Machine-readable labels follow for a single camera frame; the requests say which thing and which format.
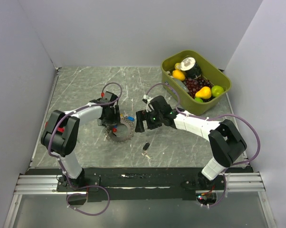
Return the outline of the large metal keyring with keys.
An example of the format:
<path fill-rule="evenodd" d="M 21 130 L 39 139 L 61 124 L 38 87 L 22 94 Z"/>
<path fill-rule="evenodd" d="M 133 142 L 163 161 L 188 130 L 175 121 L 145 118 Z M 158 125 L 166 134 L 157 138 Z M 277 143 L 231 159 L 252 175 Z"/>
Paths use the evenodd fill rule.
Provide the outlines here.
<path fill-rule="evenodd" d="M 125 143 L 134 135 L 134 121 L 127 119 L 128 115 L 122 115 L 121 121 L 115 126 L 108 126 L 105 129 L 104 141 L 113 143 Z M 117 132 L 113 133 L 112 128 L 116 128 Z"/>

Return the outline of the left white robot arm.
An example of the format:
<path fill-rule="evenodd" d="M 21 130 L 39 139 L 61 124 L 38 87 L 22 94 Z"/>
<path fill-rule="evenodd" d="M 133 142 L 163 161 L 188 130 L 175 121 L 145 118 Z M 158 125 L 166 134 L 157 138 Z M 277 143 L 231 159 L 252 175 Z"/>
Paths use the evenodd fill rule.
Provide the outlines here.
<path fill-rule="evenodd" d="M 100 126 L 108 127 L 120 123 L 119 96 L 104 92 L 101 98 L 72 111 L 55 110 L 51 113 L 41 136 L 41 144 L 48 154 L 58 160 L 63 178 L 75 191 L 85 186 L 85 171 L 74 153 L 79 127 L 97 120 Z"/>

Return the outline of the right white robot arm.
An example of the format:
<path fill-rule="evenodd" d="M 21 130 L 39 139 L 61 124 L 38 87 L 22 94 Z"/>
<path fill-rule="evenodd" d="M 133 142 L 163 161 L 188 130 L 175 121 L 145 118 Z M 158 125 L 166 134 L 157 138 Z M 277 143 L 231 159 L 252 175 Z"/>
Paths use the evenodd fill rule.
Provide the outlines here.
<path fill-rule="evenodd" d="M 229 120 L 209 121 L 191 116 L 183 109 L 172 109 L 161 95 L 152 98 L 143 96 L 147 108 L 136 112 L 136 133 L 144 132 L 143 122 L 149 130 L 163 125 L 197 135 L 210 143 L 212 158 L 205 165 L 199 176 L 199 185 L 210 189 L 215 178 L 232 166 L 235 160 L 247 149 L 247 144 L 235 124 Z"/>

